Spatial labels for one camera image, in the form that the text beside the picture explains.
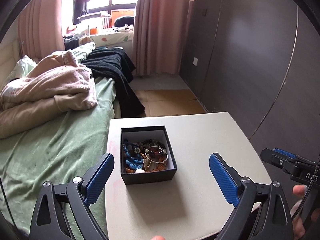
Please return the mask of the person left hand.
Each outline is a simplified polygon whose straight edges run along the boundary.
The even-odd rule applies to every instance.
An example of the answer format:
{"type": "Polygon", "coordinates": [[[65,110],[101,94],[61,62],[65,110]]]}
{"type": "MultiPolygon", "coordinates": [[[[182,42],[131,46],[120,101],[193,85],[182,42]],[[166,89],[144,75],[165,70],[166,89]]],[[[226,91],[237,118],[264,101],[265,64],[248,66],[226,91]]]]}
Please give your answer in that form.
{"type": "Polygon", "coordinates": [[[154,236],[151,240],[165,240],[163,236],[154,236]]]}

